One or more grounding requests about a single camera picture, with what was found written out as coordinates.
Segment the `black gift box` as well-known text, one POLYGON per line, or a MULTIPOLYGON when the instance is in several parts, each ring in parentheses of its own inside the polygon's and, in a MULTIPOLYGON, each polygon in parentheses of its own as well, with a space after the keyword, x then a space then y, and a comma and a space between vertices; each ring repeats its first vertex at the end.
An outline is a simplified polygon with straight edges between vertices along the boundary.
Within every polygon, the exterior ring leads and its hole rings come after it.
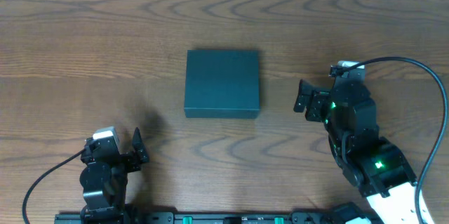
POLYGON ((187 118, 255 119, 260 113, 259 52, 188 50, 187 118))

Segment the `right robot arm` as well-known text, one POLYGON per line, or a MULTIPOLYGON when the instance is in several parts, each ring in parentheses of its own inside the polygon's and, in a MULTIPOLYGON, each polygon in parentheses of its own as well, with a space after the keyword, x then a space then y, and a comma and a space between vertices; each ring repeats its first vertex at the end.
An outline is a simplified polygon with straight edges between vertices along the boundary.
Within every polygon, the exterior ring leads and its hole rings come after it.
POLYGON ((423 198, 416 209, 417 176, 402 151, 379 134, 376 104, 361 80, 338 80, 332 88, 301 80, 294 111, 324 125, 343 176, 384 223, 433 223, 423 198))

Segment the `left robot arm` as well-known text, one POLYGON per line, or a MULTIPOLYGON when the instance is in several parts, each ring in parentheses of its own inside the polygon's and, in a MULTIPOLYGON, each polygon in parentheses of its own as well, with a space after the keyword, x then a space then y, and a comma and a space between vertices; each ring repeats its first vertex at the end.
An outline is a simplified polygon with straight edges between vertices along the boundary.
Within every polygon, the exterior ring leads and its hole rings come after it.
POLYGON ((133 150, 119 151, 119 138, 113 126, 97 130, 86 140, 81 161, 85 207, 80 213, 82 223, 141 223, 135 206, 126 203, 128 174, 141 170, 149 161, 147 148, 139 129, 132 137, 133 150))

